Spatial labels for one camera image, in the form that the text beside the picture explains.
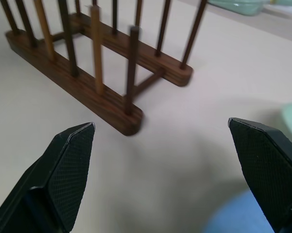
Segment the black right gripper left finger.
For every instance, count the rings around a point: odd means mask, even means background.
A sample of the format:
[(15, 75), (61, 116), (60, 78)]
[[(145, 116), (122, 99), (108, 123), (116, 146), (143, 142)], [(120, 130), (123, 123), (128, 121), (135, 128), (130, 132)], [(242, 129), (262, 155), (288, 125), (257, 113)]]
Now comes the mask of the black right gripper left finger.
[(93, 122), (57, 134), (0, 207), (0, 233), (69, 233), (86, 188)]

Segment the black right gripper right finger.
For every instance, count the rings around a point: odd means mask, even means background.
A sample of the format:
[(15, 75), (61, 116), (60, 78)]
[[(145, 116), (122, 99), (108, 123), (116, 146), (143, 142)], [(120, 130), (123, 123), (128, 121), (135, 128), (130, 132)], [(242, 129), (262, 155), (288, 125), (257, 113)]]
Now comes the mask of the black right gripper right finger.
[(276, 233), (292, 233), (292, 142), (273, 127), (232, 117), (243, 176)]

